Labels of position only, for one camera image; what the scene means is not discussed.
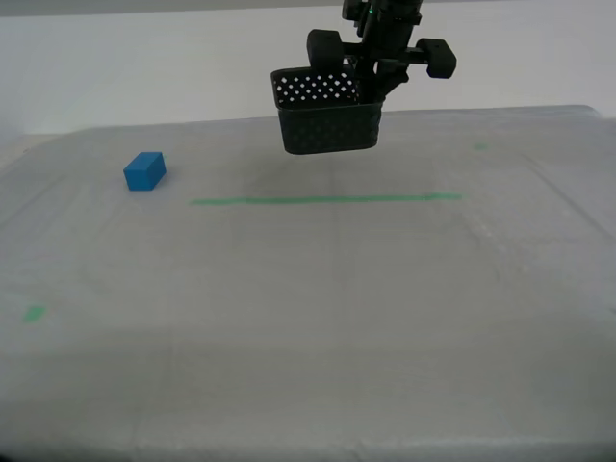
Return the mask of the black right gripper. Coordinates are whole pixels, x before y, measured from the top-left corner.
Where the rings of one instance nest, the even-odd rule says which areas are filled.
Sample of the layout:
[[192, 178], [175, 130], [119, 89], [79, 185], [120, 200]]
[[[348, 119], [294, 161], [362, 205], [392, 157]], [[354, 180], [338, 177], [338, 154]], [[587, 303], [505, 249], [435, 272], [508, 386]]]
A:
[[410, 65], [425, 65], [432, 79], [449, 79], [457, 58], [443, 39], [421, 38], [408, 48], [418, 18], [392, 22], [364, 18], [358, 22], [360, 43], [347, 43], [336, 31], [312, 30], [306, 48], [311, 69], [310, 96], [315, 103], [371, 103], [369, 61], [378, 61], [377, 100], [409, 81]]

